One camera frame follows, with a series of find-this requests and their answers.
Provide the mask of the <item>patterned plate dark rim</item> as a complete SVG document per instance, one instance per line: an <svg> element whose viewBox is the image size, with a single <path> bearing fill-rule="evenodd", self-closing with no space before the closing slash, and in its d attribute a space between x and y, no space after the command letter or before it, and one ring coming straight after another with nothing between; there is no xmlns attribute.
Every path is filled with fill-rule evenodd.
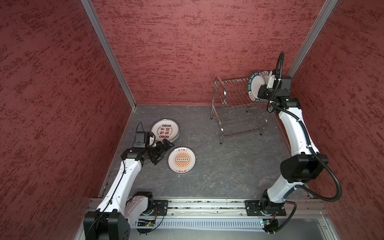
<svg viewBox="0 0 384 240"><path fill-rule="evenodd" d="M248 88L248 95L252 102L262 103L266 101L265 99L258 98L258 92L261 86L265 84L266 84L266 79L261 72L255 71L251 74L248 80L247 88Z"/></svg>

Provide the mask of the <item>chrome wire dish rack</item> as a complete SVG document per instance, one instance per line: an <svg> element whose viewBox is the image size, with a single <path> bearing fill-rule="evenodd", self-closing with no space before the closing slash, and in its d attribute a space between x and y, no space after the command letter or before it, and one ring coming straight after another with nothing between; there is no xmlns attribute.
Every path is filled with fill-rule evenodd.
<svg viewBox="0 0 384 240"><path fill-rule="evenodd" d="M219 126L220 144L226 138L251 133L262 136L268 126L268 118L262 110L265 103L250 98L248 81L248 78L214 79L210 118Z"/></svg>

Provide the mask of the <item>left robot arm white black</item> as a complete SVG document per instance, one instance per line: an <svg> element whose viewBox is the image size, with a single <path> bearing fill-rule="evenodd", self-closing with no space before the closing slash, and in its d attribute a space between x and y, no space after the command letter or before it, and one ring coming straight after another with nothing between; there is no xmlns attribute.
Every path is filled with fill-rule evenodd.
<svg viewBox="0 0 384 240"><path fill-rule="evenodd" d="M156 165L175 145L168 140L135 143L122 155L120 170L95 211L87 212L84 232L87 240L127 240L140 216L158 216L151 192L129 196L133 183L145 163Z"/></svg>

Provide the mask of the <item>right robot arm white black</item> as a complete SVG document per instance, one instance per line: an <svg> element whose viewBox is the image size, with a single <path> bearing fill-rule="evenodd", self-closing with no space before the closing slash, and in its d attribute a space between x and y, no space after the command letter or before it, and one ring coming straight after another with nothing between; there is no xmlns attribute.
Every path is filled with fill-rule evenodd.
<svg viewBox="0 0 384 240"><path fill-rule="evenodd" d="M297 116L276 110L286 130L291 157L281 162L281 175L272 187L265 190L259 203L259 210L265 216L274 215L285 204L288 196L311 180L316 179L324 167L316 160L308 148L308 141L299 122L303 121L303 113L297 98L289 96L273 96L274 90L262 85L258 92L259 99L273 100L277 107Z"/></svg>

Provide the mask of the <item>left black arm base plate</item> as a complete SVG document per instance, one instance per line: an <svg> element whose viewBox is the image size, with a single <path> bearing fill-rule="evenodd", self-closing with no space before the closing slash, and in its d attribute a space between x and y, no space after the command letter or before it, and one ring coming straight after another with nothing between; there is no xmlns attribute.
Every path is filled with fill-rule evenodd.
<svg viewBox="0 0 384 240"><path fill-rule="evenodd" d="M141 216L166 216L168 213L168 200L154 200L154 206L151 210L144 212Z"/></svg>

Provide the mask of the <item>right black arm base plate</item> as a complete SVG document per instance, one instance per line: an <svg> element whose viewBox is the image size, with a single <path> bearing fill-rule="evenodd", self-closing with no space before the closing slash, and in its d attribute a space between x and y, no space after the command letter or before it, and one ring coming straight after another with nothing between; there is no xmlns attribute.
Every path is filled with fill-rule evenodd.
<svg viewBox="0 0 384 240"><path fill-rule="evenodd" d="M284 217L286 211L284 203L262 202L260 200L246 200L247 216L251 217Z"/></svg>

